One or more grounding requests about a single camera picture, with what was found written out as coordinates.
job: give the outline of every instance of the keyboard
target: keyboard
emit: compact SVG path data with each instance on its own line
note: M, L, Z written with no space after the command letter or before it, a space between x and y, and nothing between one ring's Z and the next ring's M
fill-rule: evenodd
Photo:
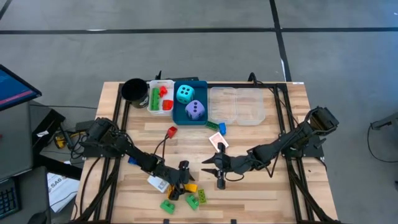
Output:
M0 219L20 210L16 183L10 178L0 183Z

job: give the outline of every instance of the blue tray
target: blue tray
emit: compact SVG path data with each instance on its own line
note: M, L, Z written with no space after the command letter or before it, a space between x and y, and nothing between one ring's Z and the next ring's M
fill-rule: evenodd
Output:
M198 100L205 107L205 114L196 121L189 119L185 112L187 105L177 101L177 90L181 85L188 85L195 90L194 100ZM177 125L205 125L207 121L207 82L206 81L179 81L174 83L173 121Z

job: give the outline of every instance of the purple die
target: purple die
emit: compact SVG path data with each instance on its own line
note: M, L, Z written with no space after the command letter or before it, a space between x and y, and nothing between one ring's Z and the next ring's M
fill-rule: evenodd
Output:
M205 114L205 107L198 100L193 100L185 107L185 112L190 119L196 121Z

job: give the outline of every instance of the clear plastic container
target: clear plastic container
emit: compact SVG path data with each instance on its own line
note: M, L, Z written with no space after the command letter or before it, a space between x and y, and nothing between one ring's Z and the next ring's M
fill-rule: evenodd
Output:
M214 122L232 124L236 119L236 90L231 87L211 88L209 112Z
M164 111L163 108L163 101L164 100L174 100L174 81L173 80L152 80L149 82L149 102L152 99L152 89L153 88L160 88L161 86L166 87L167 93L159 100L159 110L158 111L151 111L150 106L147 107L147 110L153 116L171 116L173 107L171 110Z
M266 118L262 89L238 88L236 90L236 121L239 125L254 126Z

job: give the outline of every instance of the black mug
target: black mug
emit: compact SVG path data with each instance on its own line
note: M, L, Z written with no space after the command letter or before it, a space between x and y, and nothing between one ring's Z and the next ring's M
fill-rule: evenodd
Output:
M147 83L140 78L133 78L124 83L121 94L122 97L135 108L144 108L148 106L148 86Z

